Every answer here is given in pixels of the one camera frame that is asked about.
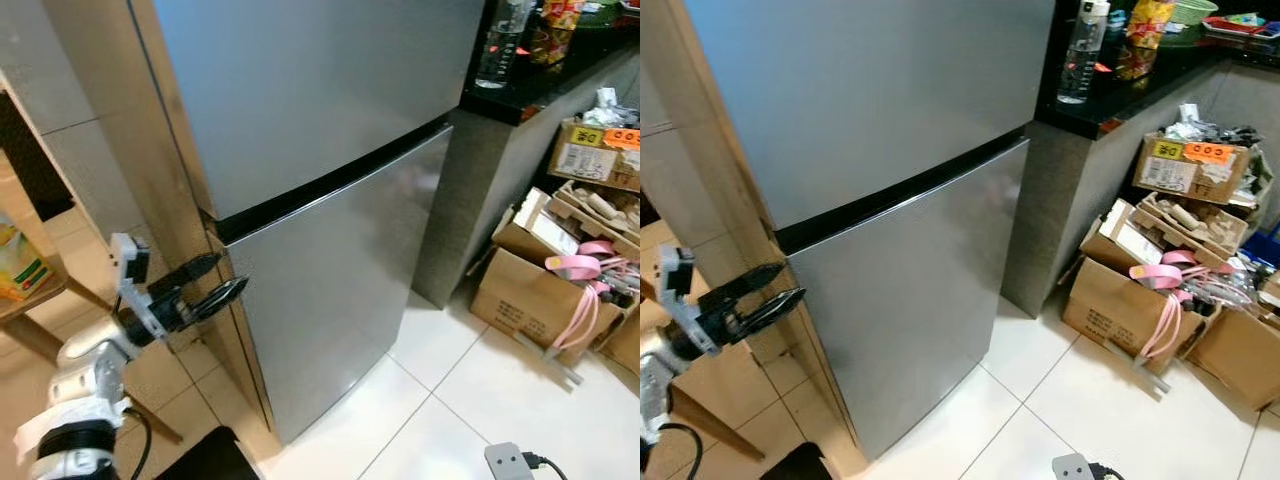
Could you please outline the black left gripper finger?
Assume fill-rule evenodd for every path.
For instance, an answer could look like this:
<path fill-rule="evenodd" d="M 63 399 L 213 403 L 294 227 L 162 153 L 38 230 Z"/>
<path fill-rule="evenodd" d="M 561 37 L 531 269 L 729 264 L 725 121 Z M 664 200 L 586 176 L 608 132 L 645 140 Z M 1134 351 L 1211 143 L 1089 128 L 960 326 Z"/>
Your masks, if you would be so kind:
<path fill-rule="evenodd" d="M 204 300 L 189 307 L 189 323 L 201 323 L 218 314 L 241 296 L 248 282 L 248 276 L 233 276 L 214 288 Z"/>
<path fill-rule="evenodd" d="M 764 264 L 708 291 L 705 293 L 705 311 L 735 307 L 741 298 L 769 285 L 783 269 L 783 262 Z"/>
<path fill-rule="evenodd" d="M 209 274 L 219 264 L 220 253 L 201 253 L 157 280 L 157 297 L 177 296 L 183 288 Z"/>
<path fill-rule="evenodd" d="M 742 335 L 755 335 L 786 319 L 803 302 L 805 293 L 805 288 L 792 288 L 764 302 L 759 308 L 742 317 Z"/>

